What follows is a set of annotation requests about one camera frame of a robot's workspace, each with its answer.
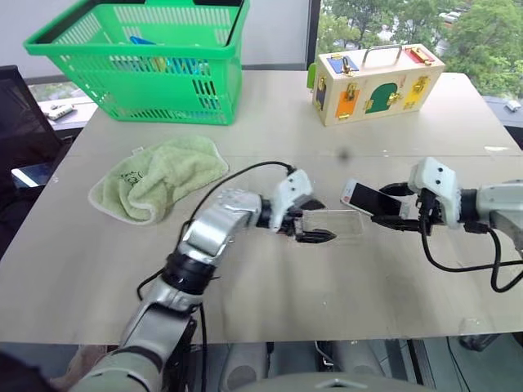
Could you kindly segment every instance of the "table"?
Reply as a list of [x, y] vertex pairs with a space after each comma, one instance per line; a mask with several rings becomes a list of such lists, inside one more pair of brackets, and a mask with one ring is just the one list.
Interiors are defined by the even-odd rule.
[[[182, 199], [158, 225], [124, 224], [92, 208], [88, 190], [139, 146], [197, 133], [211, 137], [230, 169], [277, 158], [303, 168], [329, 208], [347, 177], [379, 187], [407, 180], [435, 156], [461, 184], [521, 177], [523, 155], [466, 76], [445, 73], [418, 113], [328, 127], [305, 88], [306, 73], [244, 74], [231, 127], [116, 122], [98, 110], [0, 262], [0, 341], [115, 344], [137, 307], [136, 285], [164, 263], [181, 222], [205, 189]], [[348, 150], [350, 159], [338, 158]], [[251, 171], [230, 186], [270, 194], [280, 168]], [[442, 336], [523, 329], [523, 285], [506, 294], [489, 272], [432, 268], [418, 234], [362, 217], [344, 242], [298, 244], [267, 230], [241, 234], [205, 296], [210, 342]], [[512, 243], [501, 236], [504, 258]], [[437, 260], [491, 261], [486, 236], [437, 229]], [[502, 274], [514, 273], [504, 271]]]

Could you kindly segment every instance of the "black cable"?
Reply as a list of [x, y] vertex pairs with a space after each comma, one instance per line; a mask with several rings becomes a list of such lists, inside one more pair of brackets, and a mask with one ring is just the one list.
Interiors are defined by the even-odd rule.
[[[181, 242], [181, 239], [183, 238], [183, 234], [186, 232], [187, 230], [187, 227], [189, 226], [189, 221], [186, 220], [185, 222], [183, 222], [183, 225], [181, 225], [181, 228], [180, 228], [180, 233], [178, 234], [178, 240], [177, 240], [177, 246], [180, 244]], [[150, 282], [152, 282], [153, 280], [155, 280], [159, 275], [162, 274], [162, 272], [165, 270], [165, 268], [161, 268], [159, 269], [158, 271], [156, 271], [154, 274], [152, 274], [151, 276], [149, 276], [148, 278], [144, 279], [141, 281], [141, 283], [138, 285], [138, 287], [136, 288], [136, 294], [138, 295], [138, 299], [140, 301], [142, 301], [144, 298], [143, 296], [141, 295], [141, 289], [146, 285], [146, 284], [149, 284]]]
[[501, 259], [501, 243], [499, 243], [498, 235], [492, 229], [489, 229], [489, 233], [490, 235], [492, 235], [494, 245], [496, 248], [496, 258], [494, 260], [494, 266], [492, 267], [492, 275], [490, 276], [490, 286], [495, 292], [507, 292], [508, 290], [516, 286], [520, 282], [520, 280], [523, 279], [523, 271], [521, 271], [513, 280], [508, 282], [505, 286], [498, 286], [499, 267], [503, 265], [503, 263], [499, 262], [499, 260]]
[[[206, 194], [205, 196], [203, 196], [203, 198], [199, 201], [198, 205], [196, 206], [196, 208], [193, 210], [193, 212], [190, 214], [190, 218], [188, 220], [186, 220], [185, 222], [183, 222], [183, 225], [181, 226], [181, 229], [180, 229], [180, 233], [178, 234], [178, 240], [177, 240], [177, 244], [176, 246], [174, 247], [174, 249], [176, 250], [178, 248], [178, 245], [180, 245], [180, 242], [181, 242], [181, 239], [183, 238], [183, 234], [185, 234], [187, 228], [190, 226], [191, 223], [193, 223], [193, 220], [194, 220], [194, 217], [196, 216], [196, 213], [199, 211], [199, 209], [203, 206], [203, 204], [205, 203], [205, 201], [209, 198], [209, 196], [212, 194], [212, 192], [214, 192], [216, 189], [218, 189], [220, 186], [224, 185], [227, 181], [229, 180], [232, 180], [234, 179], [235, 177], [237, 176], [241, 176], [242, 174], [244, 174], [245, 172], [248, 172], [249, 170], [252, 170], [256, 167], [261, 167], [261, 166], [269, 166], [269, 165], [276, 165], [276, 166], [281, 166], [281, 167], [285, 167], [285, 169], [287, 169], [287, 176], [289, 176], [290, 174], [292, 174], [294, 171], [295, 171], [295, 168], [292, 166], [292, 165], [289, 165], [288, 163], [284, 163], [284, 162], [281, 162], [281, 161], [264, 161], [264, 162], [259, 162], [259, 163], [255, 163], [249, 167], [246, 167], [240, 171], [237, 171], [235, 174], [232, 174], [226, 178], [224, 178], [223, 180], [219, 181], [216, 185], [214, 185]], [[143, 300], [143, 296], [141, 295], [141, 289], [148, 283], [152, 282], [153, 280], [155, 280], [162, 272], [164, 271], [164, 268], [156, 271], [154, 274], [152, 274], [151, 276], [149, 276], [148, 278], [144, 279], [139, 285], [138, 287], [136, 288], [136, 294], [138, 295], [138, 299], [140, 301]]]
[[199, 321], [202, 324], [202, 385], [201, 392], [207, 389], [207, 324], [205, 322], [205, 310], [203, 310], [203, 303], [199, 305]]
[[230, 175], [226, 178], [224, 178], [223, 180], [219, 181], [216, 185], [214, 185], [206, 194], [205, 196], [203, 196], [203, 198], [200, 200], [200, 202], [198, 203], [198, 205], [196, 206], [196, 208], [194, 209], [193, 213], [190, 215], [190, 218], [189, 218], [189, 222], [192, 223], [192, 221], [194, 220], [194, 217], [196, 216], [196, 213], [198, 212], [198, 210], [202, 207], [202, 205], [205, 203], [205, 201], [208, 199], [208, 197], [211, 195], [212, 192], [214, 192], [216, 189], [220, 188], [222, 185], [224, 185], [227, 181], [229, 180], [232, 180], [233, 178], [237, 177], [237, 176], [241, 176], [242, 174], [244, 174], [245, 172], [248, 172], [249, 170], [252, 170], [256, 167], [260, 167], [260, 166], [269, 166], [269, 165], [277, 165], [277, 166], [282, 166], [282, 167], [285, 167], [287, 169], [287, 176], [290, 175], [292, 172], [294, 172], [294, 167], [292, 167], [291, 165], [289, 165], [288, 163], [283, 163], [283, 162], [280, 162], [280, 161], [265, 161], [265, 162], [259, 162], [259, 163], [255, 163], [254, 165], [251, 165], [249, 167], [246, 167], [240, 171], [237, 171], [235, 174], [233, 175]]
[[449, 349], [449, 353], [450, 353], [450, 358], [452, 359], [453, 364], [456, 365], [456, 368], [458, 368], [459, 374], [460, 374], [461, 378], [463, 379], [463, 382], [465, 383], [465, 386], [467, 387], [468, 392], [471, 392], [471, 388], [470, 388], [470, 386], [468, 386], [467, 379], [463, 375], [463, 372], [462, 372], [462, 370], [461, 370], [461, 368], [459, 366], [459, 363], [456, 360], [456, 357], [454, 356], [454, 352], [452, 351], [452, 347], [450, 347], [450, 339], [449, 339], [448, 336], [446, 337], [446, 339], [447, 339], [447, 348]]
[[420, 231], [422, 235], [422, 245], [423, 245], [423, 251], [425, 252], [425, 256], [427, 257], [428, 261], [434, 265], [437, 269], [443, 270], [445, 272], [471, 272], [471, 271], [479, 271], [479, 270], [490, 270], [492, 269], [492, 276], [490, 278], [490, 286], [495, 292], [506, 292], [513, 288], [519, 281], [523, 279], [523, 271], [519, 273], [511, 282], [509, 282], [507, 285], [503, 287], [498, 287], [497, 281], [498, 281], [498, 272], [500, 267], [506, 267], [509, 265], [523, 265], [523, 260], [519, 261], [501, 261], [501, 243], [499, 242], [498, 235], [493, 231], [491, 228], [487, 228], [487, 233], [490, 234], [494, 241], [494, 251], [495, 251], [495, 257], [494, 257], [494, 263], [493, 264], [484, 264], [484, 265], [475, 265], [472, 267], [447, 267], [445, 265], [441, 265], [437, 261], [434, 260], [432, 257], [431, 251], [428, 246], [428, 240], [427, 240], [427, 222], [428, 218], [425, 215], [422, 215], [419, 217], [420, 220]]
[[459, 376], [458, 367], [456, 366], [456, 362], [454, 362], [452, 359], [450, 360], [450, 362], [452, 363], [452, 368], [454, 369], [454, 374], [456, 375], [456, 378], [458, 379], [459, 391], [463, 392], [463, 383], [461, 381], [461, 377]]

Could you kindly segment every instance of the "phone screen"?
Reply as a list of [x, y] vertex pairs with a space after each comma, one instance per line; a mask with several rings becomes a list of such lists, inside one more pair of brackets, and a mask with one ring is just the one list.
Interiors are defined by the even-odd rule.
[[401, 202], [399, 200], [374, 189], [370, 189], [360, 183], [355, 185], [349, 203], [373, 215], [398, 216], [401, 210]]
[[50, 163], [40, 163], [38, 165], [18, 167], [11, 169], [11, 176], [16, 188], [34, 188], [45, 185], [52, 175]]

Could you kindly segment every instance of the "white wall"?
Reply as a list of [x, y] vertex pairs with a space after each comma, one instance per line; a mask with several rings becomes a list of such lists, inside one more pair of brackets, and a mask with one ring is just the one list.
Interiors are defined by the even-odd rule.
[[[75, 2], [2, 0], [0, 65], [18, 65], [24, 78], [60, 75], [45, 56], [29, 56], [22, 42]], [[308, 17], [308, 0], [251, 0], [244, 26], [243, 63], [303, 63]]]

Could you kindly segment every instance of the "metal latch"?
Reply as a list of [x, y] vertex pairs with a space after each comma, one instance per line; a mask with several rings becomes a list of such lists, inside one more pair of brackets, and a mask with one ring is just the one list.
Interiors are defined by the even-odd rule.
[[368, 100], [365, 102], [365, 107], [363, 108], [364, 111], [370, 110], [370, 108], [373, 107], [374, 100]]
[[349, 85], [346, 87], [346, 100], [354, 100], [355, 93], [356, 93], [356, 84], [349, 83]]
[[410, 53], [415, 55], [420, 61], [422, 61], [425, 65], [432, 65], [434, 60], [431, 60], [428, 58], [428, 56], [423, 53], [423, 51], [419, 47], [409, 47], [407, 48]]
[[318, 88], [320, 90], [325, 88], [325, 78], [323, 76], [318, 80]]
[[352, 76], [352, 68], [349, 65], [349, 59], [347, 59], [346, 57], [343, 57], [342, 64], [343, 64], [343, 73], [347, 76]]
[[428, 77], [427, 76], [421, 76], [416, 84], [414, 84], [413, 90], [416, 93], [420, 93], [423, 91], [423, 88], [425, 88], [425, 85], [427, 84]]
[[400, 99], [401, 99], [401, 94], [399, 92], [392, 92], [389, 95], [389, 99], [387, 100], [387, 106], [390, 106], [390, 105], [396, 103]]

